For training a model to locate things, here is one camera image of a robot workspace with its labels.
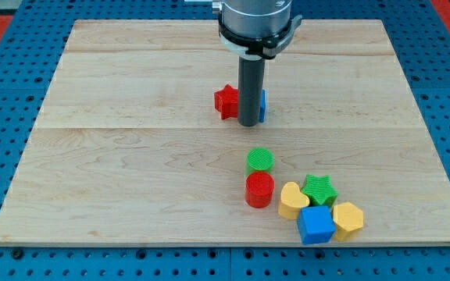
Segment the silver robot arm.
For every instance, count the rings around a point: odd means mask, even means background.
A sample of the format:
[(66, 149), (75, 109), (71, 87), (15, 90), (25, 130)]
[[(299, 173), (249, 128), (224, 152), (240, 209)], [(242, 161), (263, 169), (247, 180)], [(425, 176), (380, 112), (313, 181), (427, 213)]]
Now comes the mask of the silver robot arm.
[(224, 47), (249, 61), (275, 59), (302, 25), (302, 15), (291, 12), (292, 0), (184, 0), (184, 3), (211, 7), (217, 15)]

